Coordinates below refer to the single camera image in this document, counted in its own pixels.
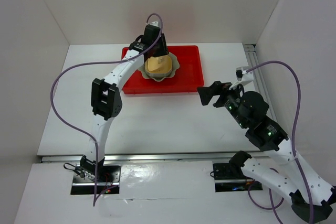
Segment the yellow square plate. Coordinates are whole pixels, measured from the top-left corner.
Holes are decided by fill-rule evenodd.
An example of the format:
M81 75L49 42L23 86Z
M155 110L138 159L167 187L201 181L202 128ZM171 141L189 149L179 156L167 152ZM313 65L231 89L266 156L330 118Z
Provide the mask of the yellow square plate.
M170 56L151 57L145 62L145 73L150 77L163 78L172 72Z

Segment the green scalloped bowl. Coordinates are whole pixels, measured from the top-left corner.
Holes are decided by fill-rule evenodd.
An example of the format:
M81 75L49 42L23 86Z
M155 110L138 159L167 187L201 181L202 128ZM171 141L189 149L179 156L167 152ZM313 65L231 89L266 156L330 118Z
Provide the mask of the green scalloped bowl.
M176 74L176 71L180 68L180 63L179 63L176 55L174 55L172 53L168 53L167 55L170 56L171 59L172 59L172 72L168 76L163 77L163 78L155 78L155 77L148 76L145 73L145 63L141 67L138 68L138 71L140 71L141 76L144 79L147 79L147 80L148 79L152 79L152 80L154 80L156 82L162 82L164 79L171 79L171 78L173 78L175 76L175 74Z

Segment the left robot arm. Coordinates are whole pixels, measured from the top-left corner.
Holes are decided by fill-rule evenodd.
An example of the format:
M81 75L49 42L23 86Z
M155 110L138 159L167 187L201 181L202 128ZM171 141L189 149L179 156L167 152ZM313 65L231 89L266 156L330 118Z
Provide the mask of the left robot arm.
M85 176L91 181L96 182L103 177L105 145L110 126L122 109L122 88L149 57L167 53L165 37L159 22L151 22L146 24L144 34L129 45L121 62L104 78L93 80L91 137L80 160L80 167L85 170Z

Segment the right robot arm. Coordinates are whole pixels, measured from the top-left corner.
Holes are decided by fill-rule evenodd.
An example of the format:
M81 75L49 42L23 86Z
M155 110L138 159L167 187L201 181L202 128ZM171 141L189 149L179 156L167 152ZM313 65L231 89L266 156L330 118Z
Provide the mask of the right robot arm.
M326 220L335 203L335 187L319 176L298 151L292 150L292 141L281 126L267 116L268 103L256 91L245 91L240 84L215 81L209 87L198 87L202 105L208 105L214 96L215 108L224 107L242 129L245 136L260 151L271 158L286 173L282 176L239 151L229 160L229 172L235 178L252 178L278 193L291 204L293 212L307 223Z

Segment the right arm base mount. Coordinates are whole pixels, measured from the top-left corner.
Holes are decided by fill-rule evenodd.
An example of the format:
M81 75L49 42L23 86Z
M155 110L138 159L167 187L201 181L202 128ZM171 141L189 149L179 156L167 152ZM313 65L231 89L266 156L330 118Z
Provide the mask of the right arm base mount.
M214 163L213 171L210 176L214 179L215 191L234 192L234 191L247 191L247 190L262 190L262 185L255 182L253 179L244 175L235 175L231 170L228 163Z

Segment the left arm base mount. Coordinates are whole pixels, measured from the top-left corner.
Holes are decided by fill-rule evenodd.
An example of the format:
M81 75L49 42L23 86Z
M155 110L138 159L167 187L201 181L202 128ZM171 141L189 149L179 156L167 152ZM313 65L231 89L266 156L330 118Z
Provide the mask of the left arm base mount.
M63 168L73 172L71 195L93 195L94 174L82 169L79 165L64 163ZM107 165L97 180L97 195L102 191L104 195L116 195L120 192L120 165Z

